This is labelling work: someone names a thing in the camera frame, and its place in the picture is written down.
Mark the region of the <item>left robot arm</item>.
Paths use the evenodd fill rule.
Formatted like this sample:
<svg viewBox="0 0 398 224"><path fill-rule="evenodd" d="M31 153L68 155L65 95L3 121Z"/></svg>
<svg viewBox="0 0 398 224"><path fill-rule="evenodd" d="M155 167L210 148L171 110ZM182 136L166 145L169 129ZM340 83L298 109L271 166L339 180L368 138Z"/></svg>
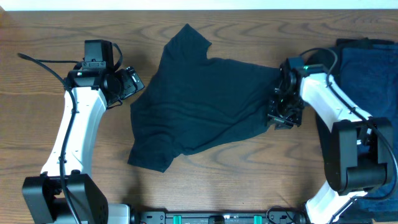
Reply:
<svg viewBox="0 0 398 224"><path fill-rule="evenodd" d="M22 194L34 223L130 223L126 204L108 203L91 178L96 134L105 111L144 88L132 67L71 70L72 88L57 138L40 175L27 177Z"/></svg>

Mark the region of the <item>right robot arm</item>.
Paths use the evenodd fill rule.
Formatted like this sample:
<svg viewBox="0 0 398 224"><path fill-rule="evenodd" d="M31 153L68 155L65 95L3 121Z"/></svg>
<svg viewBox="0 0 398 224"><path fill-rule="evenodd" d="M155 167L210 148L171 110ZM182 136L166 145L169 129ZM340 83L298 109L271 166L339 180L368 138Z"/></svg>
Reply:
<svg viewBox="0 0 398 224"><path fill-rule="evenodd" d="M397 191L392 124L362 110L336 85L323 65L285 62L267 122L276 129L300 126L310 105L326 126L322 147L326 181L304 205L300 223L333 223L357 200L381 201Z"/></svg>

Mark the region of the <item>dark teal t-shirt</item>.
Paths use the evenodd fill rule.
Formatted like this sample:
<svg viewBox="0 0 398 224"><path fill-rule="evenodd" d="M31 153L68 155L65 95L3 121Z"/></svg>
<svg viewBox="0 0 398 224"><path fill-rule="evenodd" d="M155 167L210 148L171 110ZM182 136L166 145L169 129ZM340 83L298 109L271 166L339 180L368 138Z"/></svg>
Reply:
<svg viewBox="0 0 398 224"><path fill-rule="evenodd" d="M179 155L267 131L268 104L279 70L208 58L210 45L185 25L164 46L156 74L131 105L130 165L164 172Z"/></svg>

